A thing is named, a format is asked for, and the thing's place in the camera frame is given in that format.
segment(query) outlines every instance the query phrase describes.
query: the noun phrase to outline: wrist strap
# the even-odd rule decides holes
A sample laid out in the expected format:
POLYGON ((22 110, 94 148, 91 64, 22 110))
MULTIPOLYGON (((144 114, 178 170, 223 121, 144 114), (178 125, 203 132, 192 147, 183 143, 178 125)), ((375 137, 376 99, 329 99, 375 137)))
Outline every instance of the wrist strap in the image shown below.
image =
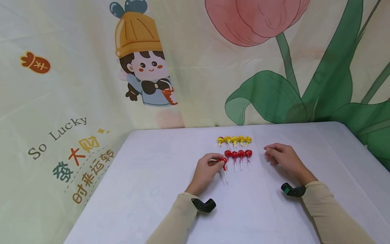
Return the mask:
POLYGON ((288 196, 293 196, 293 197, 301 197, 305 194, 306 192, 306 187, 304 185, 292 188, 290 184, 284 183, 281 187, 282 191, 286 193, 288 196))
POLYGON ((198 198, 192 198, 191 201, 194 204, 195 208, 205 213, 210 213, 217 206, 214 200, 211 198, 206 203, 203 203, 198 198))

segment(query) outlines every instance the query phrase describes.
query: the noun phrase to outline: yellow knit hat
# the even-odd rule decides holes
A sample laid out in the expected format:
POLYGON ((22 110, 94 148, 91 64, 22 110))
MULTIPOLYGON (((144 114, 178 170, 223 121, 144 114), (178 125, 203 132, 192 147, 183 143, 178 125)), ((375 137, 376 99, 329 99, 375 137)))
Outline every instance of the yellow knit hat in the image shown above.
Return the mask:
POLYGON ((163 50, 154 20, 137 12, 123 14, 115 30, 115 46, 118 58, 134 52, 163 50))

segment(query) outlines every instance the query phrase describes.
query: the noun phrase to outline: flower stem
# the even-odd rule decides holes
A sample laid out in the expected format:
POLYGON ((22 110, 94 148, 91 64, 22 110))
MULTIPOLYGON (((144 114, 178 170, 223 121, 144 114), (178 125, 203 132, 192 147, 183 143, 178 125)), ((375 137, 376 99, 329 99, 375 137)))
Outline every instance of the flower stem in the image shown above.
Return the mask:
POLYGON ((296 93, 300 96, 298 85, 295 79, 293 65, 291 62, 290 48, 287 43, 286 36, 282 32, 276 36, 276 40, 278 41, 280 53, 282 54, 282 58, 284 62, 284 70, 286 72, 286 78, 288 82, 292 85, 292 87, 295 89, 296 93))
POLYGON ((367 94, 364 96, 364 98, 361 101, 361 104, 368 104, 372 97, 375 95, 376 91, 381 87, 381 85, 385 82, 387 77, 390 75, 390 62, 386 65, 386 67, 383 69, 381 74, 376 78, 370 89, 368 90, 367 94))
POLYGON ((359 34, 358 34, 358 36, 357 36, 358 42, 361 40, 361 38, 362 38, 362 36, 363 36, 363 34, 364 34, 364 32, 365 32, 365 29, 366 29, 366 27, 367 27, 368 22, 370 21, 371 17, 374 15, 374 12, 375 12, 376 8, 378 7, 378 5, 379 5, 379 3, 380 3, 381 1, 382 1, 382 0, 378 0, 378 1, 376 2, 376 4, 375 4, 374 8, 371 10, 370 15, 368 16, 366 22, 364 23, 362 29, 360 30, 360 32, 359 32, 359 34))

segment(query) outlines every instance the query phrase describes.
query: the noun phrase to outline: black bow tie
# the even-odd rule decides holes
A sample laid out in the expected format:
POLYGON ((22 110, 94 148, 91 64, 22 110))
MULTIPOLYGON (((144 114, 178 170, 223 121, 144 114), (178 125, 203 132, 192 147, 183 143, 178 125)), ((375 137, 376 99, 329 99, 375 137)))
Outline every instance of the black bow tie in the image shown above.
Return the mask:
POLYGON ((166 82, 163 82, 163 80, 170 83, 169 80, 166 78, 159 79, 156 83, 149 80, 143 80, 141 82, 142 89, 146 94, 151 95, 154 94, 157 89, 164 90, 166 88, 169 88, 169 85, 166 82))

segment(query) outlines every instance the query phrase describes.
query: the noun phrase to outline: printed fabric backdrop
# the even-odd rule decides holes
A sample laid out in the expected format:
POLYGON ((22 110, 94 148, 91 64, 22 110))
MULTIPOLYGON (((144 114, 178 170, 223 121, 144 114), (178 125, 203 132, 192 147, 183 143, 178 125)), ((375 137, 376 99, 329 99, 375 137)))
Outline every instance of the printed fabric backdrop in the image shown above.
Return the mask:
POLYGON ((1 242, 63 243, 138 129, 339 121, 390 171, 389 12, 381 0, 2 1, 1 242))

